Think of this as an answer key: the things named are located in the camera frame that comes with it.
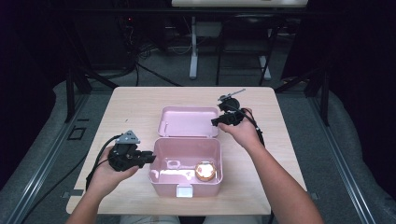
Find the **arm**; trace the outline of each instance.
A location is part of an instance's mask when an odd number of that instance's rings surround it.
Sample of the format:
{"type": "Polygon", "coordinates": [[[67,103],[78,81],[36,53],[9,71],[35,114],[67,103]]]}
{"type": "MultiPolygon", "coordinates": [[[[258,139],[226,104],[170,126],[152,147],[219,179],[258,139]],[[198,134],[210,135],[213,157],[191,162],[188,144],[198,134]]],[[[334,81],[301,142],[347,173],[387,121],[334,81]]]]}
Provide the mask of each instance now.
{"type": "Polygon", "coordinates": [[[251,157],[279,223],[323,223],[309,195],[267,151],[249,120],[237,126],[220,123],[219,128],[230,133],[251,157]]]}
{"type": "Polygon", "coordinates": [[[82,196],[72,215],[66,223],[95,223],[100,202],[113,191],[124,179],[134,175],[139,169],[137,166],[124,172],[117,172],[108,164],[107,156],[112,147],[107,147],[103,152],[101,163],[93,175],[90,186],[82,196]]]}

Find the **person's left hand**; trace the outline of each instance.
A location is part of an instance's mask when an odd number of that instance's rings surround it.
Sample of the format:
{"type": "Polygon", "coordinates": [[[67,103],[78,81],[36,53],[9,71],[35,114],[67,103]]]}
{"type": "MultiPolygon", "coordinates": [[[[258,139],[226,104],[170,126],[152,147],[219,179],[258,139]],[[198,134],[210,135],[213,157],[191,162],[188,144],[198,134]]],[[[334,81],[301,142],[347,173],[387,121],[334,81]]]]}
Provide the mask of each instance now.
{"type": "Polygon", "coordinates": [[[103,162],[96,168],[90,186],[87,189],[87,193],[94,194],[95,197],[100,199],[107,196],[122,180],[131,177],[139,169],[138,166],[134,166],[124,172],[115,171],[107,161],[111,148],[113,147],[107,147],[104,150],[99,160],[99,163],[103,162]]]}

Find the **round object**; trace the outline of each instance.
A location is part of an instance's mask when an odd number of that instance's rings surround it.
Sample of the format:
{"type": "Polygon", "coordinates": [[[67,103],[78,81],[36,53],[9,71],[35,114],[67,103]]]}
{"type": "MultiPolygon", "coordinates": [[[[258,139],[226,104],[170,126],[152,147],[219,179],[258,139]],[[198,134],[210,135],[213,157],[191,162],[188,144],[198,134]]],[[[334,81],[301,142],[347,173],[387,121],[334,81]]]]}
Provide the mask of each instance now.
{"type": "Polygon", "coordinates": [[[201,161],[195,166],[195,175],[201,181],[209,181],[216,175],[215,164],[211,161],[201,161]]]}

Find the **black handheld controller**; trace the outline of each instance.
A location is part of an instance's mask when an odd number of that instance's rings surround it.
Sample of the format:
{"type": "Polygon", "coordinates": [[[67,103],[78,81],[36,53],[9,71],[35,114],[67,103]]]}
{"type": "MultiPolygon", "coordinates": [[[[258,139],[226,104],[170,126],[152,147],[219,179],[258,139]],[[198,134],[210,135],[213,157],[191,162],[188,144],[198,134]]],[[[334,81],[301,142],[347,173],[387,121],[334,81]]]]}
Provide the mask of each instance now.
{"type": "Polygon", "coordinates": [[[241,91],[220,96],[219,101],[221,101],[221,103],[218,106],[221,111],[224,111],[224,114],[220,115],[217,119],[211,120],[213,126],[218,126],[219,123],[238,125],[242,119],[244,119],[245,116],[242,113],[245,112],[240,110],[239,102],[232,97],[241,91]]]}
{"type": "Polygon", "coordinates": [[[156,156],[152,151],[139,151],[140,141],[132,131],[124,133],[116,139],[116,145],[108,154],[108,163],[116,171],[125,171],[133,166],[143,168],[146,163],[153,163],[156,156]]]}

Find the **wrist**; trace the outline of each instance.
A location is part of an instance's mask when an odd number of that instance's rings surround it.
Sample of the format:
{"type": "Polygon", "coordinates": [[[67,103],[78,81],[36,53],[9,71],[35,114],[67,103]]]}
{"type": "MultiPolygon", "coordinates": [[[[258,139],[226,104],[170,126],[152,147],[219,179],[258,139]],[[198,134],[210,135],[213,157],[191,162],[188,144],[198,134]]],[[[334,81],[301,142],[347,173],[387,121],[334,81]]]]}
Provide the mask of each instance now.
{"type": "Polygon", "coordinates": [[[266,152],[267,149],[261,142],[258,142],[256,144],[251,144],[248,147],[246,147],[246,151],[249,155],[251,155],[251,154],[255,154],[257,152],[266,152]]]}

